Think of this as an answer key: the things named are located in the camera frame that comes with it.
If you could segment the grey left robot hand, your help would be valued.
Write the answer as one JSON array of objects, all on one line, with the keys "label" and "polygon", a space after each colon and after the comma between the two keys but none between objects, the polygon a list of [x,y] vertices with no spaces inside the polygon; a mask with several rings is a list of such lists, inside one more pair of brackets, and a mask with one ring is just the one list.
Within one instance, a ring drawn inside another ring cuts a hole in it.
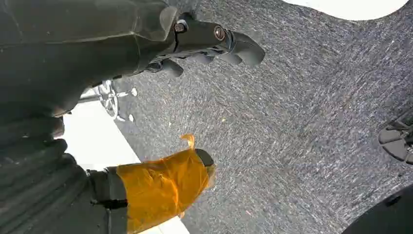
[{"label": "grey left robot hand", "polygon": [[182,214],[215,173],[193,135],[165,158],[86,171],[66,153],[63,116],[87,88],[142,72],[180,76],[175,58],[219,55],[257,65],[265,52],[162,0],[1,1],[1,233],[137,234]]}]

